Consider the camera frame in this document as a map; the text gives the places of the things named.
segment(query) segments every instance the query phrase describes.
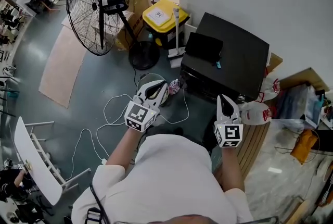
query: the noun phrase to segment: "fan base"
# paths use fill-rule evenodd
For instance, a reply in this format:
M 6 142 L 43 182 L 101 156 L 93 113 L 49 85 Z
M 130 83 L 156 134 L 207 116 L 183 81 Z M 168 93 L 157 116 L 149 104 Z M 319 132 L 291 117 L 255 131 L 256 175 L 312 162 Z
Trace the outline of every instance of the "fan base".
M 144 41 L 134 44 L 129 51 L 129 61 L 138 70 L 146 70 L 158 62 L 160 50 L 155 43 Z

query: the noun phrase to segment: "white t-shirt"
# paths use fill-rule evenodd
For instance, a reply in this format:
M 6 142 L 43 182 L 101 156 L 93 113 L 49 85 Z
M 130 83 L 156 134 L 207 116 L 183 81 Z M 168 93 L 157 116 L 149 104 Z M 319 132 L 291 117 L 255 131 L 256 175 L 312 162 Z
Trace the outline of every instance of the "white t-shirt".
M 111 223 L 149 223 L 191 214 L 219 224 L 253 220 L 245 193 L 224 193 L 206 149 L 178 135 L 147 137 L 127 177 L 122 166 L 99 166 L 93 186 Z M 73 205 L 73 223 L 84 223 L 91 207 L 98 205 L 88 188 Z

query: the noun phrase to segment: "paper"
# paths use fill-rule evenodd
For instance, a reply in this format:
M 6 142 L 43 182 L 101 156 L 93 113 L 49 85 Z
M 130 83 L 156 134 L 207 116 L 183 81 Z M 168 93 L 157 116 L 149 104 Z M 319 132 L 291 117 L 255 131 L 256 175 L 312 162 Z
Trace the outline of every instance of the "paper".
M 161 26 L 169 20 L 169 16 L 160 8 L 156 7 L 147 14 L 147 17 L 152 20 L 157 26 Z

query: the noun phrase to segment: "gray floor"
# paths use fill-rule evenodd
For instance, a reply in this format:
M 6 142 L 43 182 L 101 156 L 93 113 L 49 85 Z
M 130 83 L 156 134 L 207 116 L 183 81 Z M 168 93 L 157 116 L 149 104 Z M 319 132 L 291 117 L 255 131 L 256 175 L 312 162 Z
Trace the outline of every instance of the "gray floor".
M 72 170 L 71 158 L 82 129 L 88 128 L 92 131 L 96 150 L 103 158 L 107 158 L 95 137 L 96 129 L 105 124 L 103 108 L 109 98 L 124 93 L 133 96 L 136 88 L 134 70 L 128 62 L 127 53 L 119 52 L 114 48 L 105 56 L 94 56 L 87 52 L 76 79 L 68 109 L 38 92 L 44 67 L 65 16 L 65 10 L 52 14 L 44 13 L 31 22 L 15 56 L 17 65 L 15 77 L 20 80 L 20 83 L 10 84 L 13 89 L 20 90 L 20 95 L 16 101 L 10 98 L 8 107 L 17 116 L 21 116 L 25 123 L 55 121 L 52 127 L 36 128 L 35 133 L 39 138 L 47 138 L 42 146 L 50 152 L 53 162 L 61 169 L 63 177 L 67 178 Z M 138 71 L 136 78 L 147 72 Z M 163 51 L 158 64 L 149 72 L 158 73 L 169 82 L 179 75 L 178 69 L 170 68 L 166 53 Z M 186 134 L 199 139 L 203 136 L 204 129 L 215 111 L 215 105 L 188 93 L 185 93 L 185 96 L 190 116 L 188 120 L 174 126 L 182 127 Z M 128 101 L 129 99 L 125 97 L 112 100 L 106 110 L 109 121 L 118 118 Z M 170 121 L 185 118 L 187 111 L 182 93 L 173 97 L 170 105 L 162 108 L 161 113 Z M 2 116 L 1 120 L 5 123 L 6 117 Z M 16 121 L 16 118 L 10 118 L 12 132 Z M 100 141 L 108 153 L 114 150 L 125 131 L 126 126 L 105 127 L 100 130 Z M 15 153 L 12 151 L 13 144 L 8 125 L 1 125 L 1 138 L 3 157 L 16 160 Z M 80 187 L 61 198 L 53 208 L 55 216 L 52 217 L 52 223 L 62 223 L 63 215 L 70 213 L 68 206 L 88 187 L 93 173 L 100 164 L 90 135 L 86 131 L 78 145 L 74 163 L 74 175 L 88 167 L 92 169 L 92 174 L 81 178 L 78 181 Z

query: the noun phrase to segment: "white wall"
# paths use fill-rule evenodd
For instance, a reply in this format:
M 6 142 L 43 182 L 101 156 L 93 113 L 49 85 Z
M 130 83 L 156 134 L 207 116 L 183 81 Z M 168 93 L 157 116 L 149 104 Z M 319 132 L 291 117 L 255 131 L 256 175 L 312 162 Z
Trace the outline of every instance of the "white wall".
M 280 78 L 312 67 L 333 88 L 333 0 L 181 0 L 194 14 L 215 14 L 265 40 L 284 62 Z

